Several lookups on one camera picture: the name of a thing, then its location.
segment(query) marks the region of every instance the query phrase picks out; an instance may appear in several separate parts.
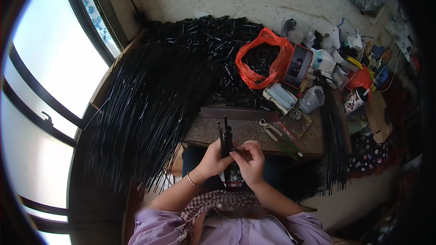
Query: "woman's left hand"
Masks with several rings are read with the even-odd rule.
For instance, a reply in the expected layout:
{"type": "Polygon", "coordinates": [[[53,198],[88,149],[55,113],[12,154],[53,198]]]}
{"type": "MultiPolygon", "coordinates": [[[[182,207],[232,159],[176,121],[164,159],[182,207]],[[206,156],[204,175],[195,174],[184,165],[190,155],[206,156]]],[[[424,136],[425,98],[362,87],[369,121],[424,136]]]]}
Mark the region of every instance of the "woman's left hand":
{"type": "Polygon", "coordinates": [[[220,174],[233,161],[230,155],[221,158],[221,143],[218,139],[209,145],[200,164],[194,168],[192,173],[199,178],[199,181],[205,181],[209,177],[220,174]]]}

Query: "woman's hand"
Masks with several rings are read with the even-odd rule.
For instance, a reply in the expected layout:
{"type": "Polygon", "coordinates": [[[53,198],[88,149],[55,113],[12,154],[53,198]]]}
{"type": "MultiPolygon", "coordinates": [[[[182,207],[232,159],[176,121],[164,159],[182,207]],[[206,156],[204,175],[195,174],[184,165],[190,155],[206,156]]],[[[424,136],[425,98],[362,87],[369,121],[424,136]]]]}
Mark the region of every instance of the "woman's hand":
{"type": "Polygon", "coordinates": [[[242,153],[244,150],[249,151],[251,155],[252,160],[250,160],[250,157],[243,157],[234,151],[230,153],[238,164],[244,181],[247,183],[249,188],[253,189],[254,186],[263,182],[262,172],[263,164],[265,163],[265,156],[263,155],[262,148],[260,147],[259,142],[248,140],[241,146],[238,146],[238,150],[241,150],[242,153]]]}
{"type": "Polygon", "coordinates": [[[196,182],[195,179],[199,182],[205,181],[209,177],[220,174],[233,161],[232,156],[221,158],[221,143],[218,139],[209,145],[200,164],[194,168],[189,176],[193,182],[196,182]]]}

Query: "phone case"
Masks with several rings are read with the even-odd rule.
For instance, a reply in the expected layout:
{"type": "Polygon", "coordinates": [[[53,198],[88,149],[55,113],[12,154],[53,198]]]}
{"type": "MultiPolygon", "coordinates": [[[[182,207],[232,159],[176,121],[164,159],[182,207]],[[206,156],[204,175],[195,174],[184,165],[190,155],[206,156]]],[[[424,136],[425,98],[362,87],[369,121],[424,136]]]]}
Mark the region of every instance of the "phone case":
{"type": "MultiPolygon", "coordinates": [[[[305,47],[302,46],[302,45],[295,45],[295,48],[296,48],[297,46],[301,46],[302,48],[304,48],[305,50],[307,50],[308,53],[310,53],[311,56],[312,56],[312,58],[313,58],[313,51],[312,51],[312,50],[310,50],[310,49],[308,49],[308,48],[305,48],[305,47]]],[[[309,69],[309,66],[310,66],[311,63],[312,63],[312,60],[310,60],[310,63],[308,64],[308,66],[307,66],[306,71],[304,72],[304,74],[307,73],[307,70],[309,69]]],[[[286,68],[285,76],[283,76],[283,83],[285,83],[285,84],[287,84],[287,85],[289,85],[289,86],[291,86],[291,87],[293,87],[293,88],[295,88],[295,89],[300,89],[303,80],[301,80],[301,83],[298,85],[298,87],[295,87],[294,85],[287,83],[286,80],[285,80],[285,78],[286,78],[286,74],[288,73],[288,69],[289,69],[290,64],[291,64],[291,61],[289,61],[288,68],[286,68]]]]}

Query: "polka dot fabric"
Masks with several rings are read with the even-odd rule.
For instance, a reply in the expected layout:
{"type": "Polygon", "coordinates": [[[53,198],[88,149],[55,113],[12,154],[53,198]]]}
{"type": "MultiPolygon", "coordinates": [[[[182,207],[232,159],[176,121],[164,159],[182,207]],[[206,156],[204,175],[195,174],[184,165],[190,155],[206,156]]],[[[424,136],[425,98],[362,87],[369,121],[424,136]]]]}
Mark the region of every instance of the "polka dot fabric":
{"type": "Polygon", "coordinates": [[[371,170],[388,157],[388,142],[385,141],[382,144],[378,144],[372,137],[373,135],[365,137],[361,134],[353,134],[351,136],[353,153],[347,161],[347,172],[371,170]]]}

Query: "pliers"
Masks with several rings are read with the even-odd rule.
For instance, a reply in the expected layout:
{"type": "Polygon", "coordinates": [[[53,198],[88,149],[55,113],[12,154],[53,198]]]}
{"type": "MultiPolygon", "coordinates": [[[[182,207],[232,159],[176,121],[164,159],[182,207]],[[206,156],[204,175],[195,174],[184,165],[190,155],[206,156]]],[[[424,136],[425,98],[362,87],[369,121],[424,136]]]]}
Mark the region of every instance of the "pliers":
{"type": "Polygon", "coordinates": [[[294,152],[296,152],[298,154],[298,156],[302,157],[302,152],[294,144],[292,144],[292,142],[289,139],[284,137],[283,134],[280,133],[280,131],[278,129],[276,129],[273,125],[268,124],[265,119],[261,119],[259,121],[259,125],[264,128],[265,132],[277,143],[277,145],[283,151],[285,151],[287,154],[289,154],[292,157],[292,159],[294,159],[295,161],[298,161],[297,157],[295,157],[295,155],[294,155],[294,152]],[[283,140],[283,142],[285,142],[285,144],[287,146],[285,144],[280,143],[279,140],[271,133],[270,130],[273,130],[283,140]]]}

